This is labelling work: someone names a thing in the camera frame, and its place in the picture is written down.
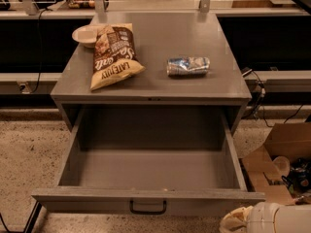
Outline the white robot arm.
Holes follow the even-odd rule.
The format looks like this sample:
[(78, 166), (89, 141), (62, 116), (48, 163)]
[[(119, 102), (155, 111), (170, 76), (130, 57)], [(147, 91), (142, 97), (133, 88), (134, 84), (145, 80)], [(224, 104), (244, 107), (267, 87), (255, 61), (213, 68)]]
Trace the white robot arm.
[(259, 202), (228, 213), (220, 233), (311, 233), (311, 206)]

